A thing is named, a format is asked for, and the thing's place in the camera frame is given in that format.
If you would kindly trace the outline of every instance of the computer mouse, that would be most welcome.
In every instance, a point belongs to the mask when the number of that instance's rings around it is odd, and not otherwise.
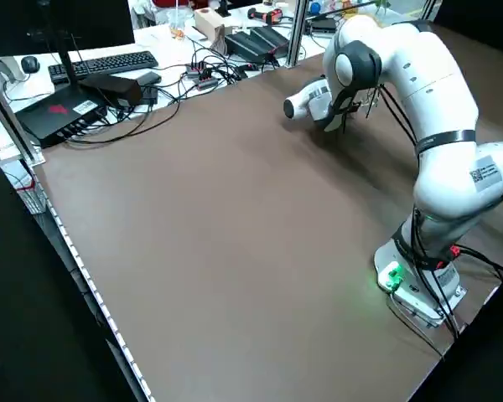
[[[20,60],[20,66],[23,68],[23,72],[25,74],[33,74],[39,71],[41,64],[39,64],[38,60],[33,56],[26,56]]]

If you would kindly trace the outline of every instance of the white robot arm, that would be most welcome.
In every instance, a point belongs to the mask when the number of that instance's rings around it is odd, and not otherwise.
[[[334,132],[359,90],[390,82],[401,98],[417,141],[414,210],[375,253],[375,266],[389,292],[392,271],[403,267],[395,296],[437,326],[443,304],[454,309],[465,294],[454,243],[503,201],[503,142],[477,145],[477,105],[453,56],[424,25],[379,28],[354,16],[331,40],[323,67],[324,78],[285,100],[287,117],[311,115]]]

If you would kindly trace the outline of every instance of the black keyboard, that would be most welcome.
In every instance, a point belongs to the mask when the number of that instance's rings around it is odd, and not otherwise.
[[[158,65],[151,52],[137,52],[118,54],[116,56],[101,57],[100,59],[77,61],[73,63],[76,76],[82,80],[88,74],[115,74],[125,71],[150,69]],[[69,82],[63,64],[54,64],[49,67],[50,79],[53,84]]]

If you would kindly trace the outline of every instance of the green light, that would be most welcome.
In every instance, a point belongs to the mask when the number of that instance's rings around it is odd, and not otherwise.
[[[395,291],[402,284],[402,281],[404,281],[404,278],[402,277],[402,274],[404,272],[402,265],[400,265],[396,261],[393,261],[387,266],[386,270],[388,279],[386,286]]]

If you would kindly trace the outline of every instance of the white sticker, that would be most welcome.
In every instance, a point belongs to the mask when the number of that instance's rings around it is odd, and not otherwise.
[[[92,111],[96,107],[97,104],[95,102],[86,100],[85,102],[80,103],[77,107],[73,107],[73,111],[75,111],[79,115],[84,115],[85,113]]]
[[[502,180],[501,172],[490,155],[478,159],[475,162],[475,169],[470,171],[469,174],[473,179],[477,192],[499,183]]]

